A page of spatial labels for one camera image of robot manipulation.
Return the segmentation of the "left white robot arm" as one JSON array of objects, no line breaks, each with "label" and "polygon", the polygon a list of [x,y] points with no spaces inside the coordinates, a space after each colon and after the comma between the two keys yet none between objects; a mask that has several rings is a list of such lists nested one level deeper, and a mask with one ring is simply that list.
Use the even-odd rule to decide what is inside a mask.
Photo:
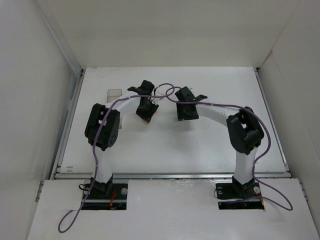
[{"label": "left white robot arm", "polygon": [[97,153],[103,153],[115,144],[124,115],[135,112],[146,123],[151,121],[159,107],[151,100],[154,89],[153,83],[143,80],[139,87],[129,87],[124,95],[111,102],[93,105],[84,131],[95,158],[95,170],[90,179],[92,193],[103,197],[111,194],[113,173],[110,162]]}]

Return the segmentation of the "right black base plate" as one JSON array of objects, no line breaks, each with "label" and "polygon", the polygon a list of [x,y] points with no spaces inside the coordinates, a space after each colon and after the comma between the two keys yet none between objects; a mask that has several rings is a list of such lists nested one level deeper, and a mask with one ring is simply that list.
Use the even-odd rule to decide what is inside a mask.
[{"label": "right black base plate", "polygon": [[264,202],[260,198],[261,189],[254,182],[244,192],[238,192],[231,182],[217,183],[214,195],[218,199],[219,210],[264,210]]}]

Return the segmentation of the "white front cover board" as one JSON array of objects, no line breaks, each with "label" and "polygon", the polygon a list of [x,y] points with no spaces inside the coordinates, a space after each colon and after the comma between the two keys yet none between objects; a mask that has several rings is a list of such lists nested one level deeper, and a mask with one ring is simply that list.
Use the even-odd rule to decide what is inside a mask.
[{"label": "white front cover board", "polygon": [[317,240],[297,179],[268,179],[293,205],[262,187],[264,209],[220,210],[212,180],[130,180],[125,210],[75,211],[80,180],[44,182],[31,240]]}]

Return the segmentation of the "clear plastic box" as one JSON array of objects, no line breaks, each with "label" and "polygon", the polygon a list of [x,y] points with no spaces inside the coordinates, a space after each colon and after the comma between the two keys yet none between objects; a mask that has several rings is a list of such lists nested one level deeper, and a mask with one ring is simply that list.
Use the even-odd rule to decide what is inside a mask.
[{"label": "clear plastic box", "polygon": [[[123,95],[123,91],[120,88],[113,88],[113,89],[109,89],[107,91],[107,97],[106,97],[106,103],[111,103],[115,100],[117,100],[118,98],[121,98]],[[109,113],[107,120],[110,118],[110,116],[112,115],[112,111]],[[119,124],[118,124],[118,129],[122,129],[122,116],[120,115],[119,117]]]}]

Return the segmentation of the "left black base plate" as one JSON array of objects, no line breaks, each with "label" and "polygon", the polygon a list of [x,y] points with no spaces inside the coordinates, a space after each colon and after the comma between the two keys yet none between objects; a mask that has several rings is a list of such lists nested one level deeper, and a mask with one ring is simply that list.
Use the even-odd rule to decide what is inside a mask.
[{"label": "left black base plate", "polygon": [[127,183],[109,182],[105,191],[93,187],[85,201],[90,184],[80,184],[78,187],[82,190],[81,202],[84,202],[82,210],[123,211],[127,209]]}]

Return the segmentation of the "aluminium front rail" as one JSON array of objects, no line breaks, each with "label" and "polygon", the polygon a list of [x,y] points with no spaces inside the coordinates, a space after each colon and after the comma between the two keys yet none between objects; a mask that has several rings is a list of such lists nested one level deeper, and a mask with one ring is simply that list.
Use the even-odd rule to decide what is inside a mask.
[{"label": "aluminium front rail", "polygon": [[[55,173],[51,176],[51,180],[76,180],[76,179],[89,179],[91,173]],[[114,179],[231,179],[232,173],[207,173],[207,174],[173,174],[173,173],[114,173]],[[291,178],[291,173],[286,172],[265,172],[256,173],[257,178],[270,179],[270,178]]]}]

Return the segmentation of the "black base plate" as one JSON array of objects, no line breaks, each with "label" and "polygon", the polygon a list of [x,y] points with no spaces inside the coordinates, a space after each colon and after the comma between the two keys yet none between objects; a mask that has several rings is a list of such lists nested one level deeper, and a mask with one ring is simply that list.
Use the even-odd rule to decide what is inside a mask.
[{"label": "black base plate", "polygon": [[238,192],[231,182],[217,183],[214,195],[218,199],[219,210],[264,210],[264,202],[260,198],[261,189],[254,182],[244,192]]},{"label": "black base plate", "polygon": [[84,202],[82,210],[123,211],[127,209],[127,183],[109,182],[105,191],[93,187],[85,201],[90,184],[80,184],[78,187],[82,190],[81,202]]}]

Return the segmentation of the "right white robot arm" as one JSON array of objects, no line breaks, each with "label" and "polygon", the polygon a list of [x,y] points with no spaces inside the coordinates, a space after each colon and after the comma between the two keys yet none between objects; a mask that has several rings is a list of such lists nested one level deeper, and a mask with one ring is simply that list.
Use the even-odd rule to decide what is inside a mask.
[{"label": "right white robot arm", "polygon": [[232,147],[236,152],[235,170],[232,176],[232,188],[236,195],[243,196],[253,187],[253,164],[258,147],[264,138],[259,121],[249,107],[234,110],[227,106],[216,106],[213,103],[201,102],[207,97],[194,96],[188,87],[176,91],[178,120],[196,120],[205,117],[222,124],[227,128]]}]

